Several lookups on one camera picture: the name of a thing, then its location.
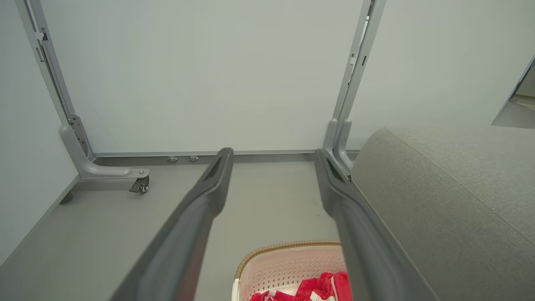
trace white partition panel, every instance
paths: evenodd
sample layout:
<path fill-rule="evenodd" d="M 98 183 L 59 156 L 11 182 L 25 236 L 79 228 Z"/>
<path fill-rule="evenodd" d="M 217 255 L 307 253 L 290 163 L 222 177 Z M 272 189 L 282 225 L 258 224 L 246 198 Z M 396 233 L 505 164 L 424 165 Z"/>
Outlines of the white partition panel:
<path fill-rule="evenodd" d="M 13 0 L 0 1 L 0 265 L 78 172 Z"/>
<path fill-rule="evenodd" d="M 490 125 L 535 55 L 535 1 L 388 0 L 348 149 L 392 125 Z"/>
<path fill-rule="evenodd" d="M 360 0 L 41 0 L 95 153 L 322 145 Z"/>

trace gray sofa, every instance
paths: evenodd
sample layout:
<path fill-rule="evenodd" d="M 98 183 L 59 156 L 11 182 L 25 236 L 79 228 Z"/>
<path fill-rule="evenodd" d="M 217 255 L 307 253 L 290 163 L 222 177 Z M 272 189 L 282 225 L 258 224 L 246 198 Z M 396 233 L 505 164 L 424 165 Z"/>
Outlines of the gray sofa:
<path fill-rule="evenodd" d="M 440 300 L 535 299 L 535 130 L 384 128 L 351 176 Z"/>

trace basket rim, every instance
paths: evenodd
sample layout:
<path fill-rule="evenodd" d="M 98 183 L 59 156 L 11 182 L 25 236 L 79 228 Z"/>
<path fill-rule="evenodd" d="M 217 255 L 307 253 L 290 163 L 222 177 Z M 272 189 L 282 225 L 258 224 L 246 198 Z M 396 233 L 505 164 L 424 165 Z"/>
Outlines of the basket rim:
<path fill-rule="evenodd" d="M 340 246 L 340 242 L 334 239 L 318 239 L 318 240 L 300 240 L 297 242 L 289 242 L 289 243 L 282 243 L 282 244 L 276 244 L 276 245 L 270 245 L 266 247 L 258 248 L 249 254 L 245 256 L 245 258 L 241 261 L 240 265 L 238 266 L 238 270 L 236 271 L 236 274 L 234 274 L 235 279 L 241 278 L 241 273 L 243 272 L 243 269 L 249 263 L 254 257 L 269 253 L 273 251 L 279 251 L 284 249 L 292 249 L 295 247 L 309 247 L 309 246 Z"/>

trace clothes in basket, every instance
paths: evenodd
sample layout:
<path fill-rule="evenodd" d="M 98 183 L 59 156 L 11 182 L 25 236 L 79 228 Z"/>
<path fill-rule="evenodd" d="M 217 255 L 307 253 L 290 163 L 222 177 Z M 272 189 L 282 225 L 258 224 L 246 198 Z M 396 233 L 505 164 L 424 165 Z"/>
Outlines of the clothes in basket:
<path fill-rule="evenodd" d="M 346 272 L 323 273 L 301 282 L 295 296 L 277 290 L 256 293 L 250 301 L 352 301 Z"/>

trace perforated basket wall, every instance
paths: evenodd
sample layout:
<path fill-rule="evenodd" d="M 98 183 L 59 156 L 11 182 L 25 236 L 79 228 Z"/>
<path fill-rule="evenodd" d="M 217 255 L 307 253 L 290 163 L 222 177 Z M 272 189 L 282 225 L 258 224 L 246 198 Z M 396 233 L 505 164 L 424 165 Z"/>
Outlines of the perforated basket wall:
<path fill-rule="evenodd" d="M 247 255 L 236 272 L 238 301 L 249 301 L 253 294 L 273 289 L 294 294 L 301 281 L 339 271 L 347 270 L 340 243 L 334 240 L 264 247 Z"/>

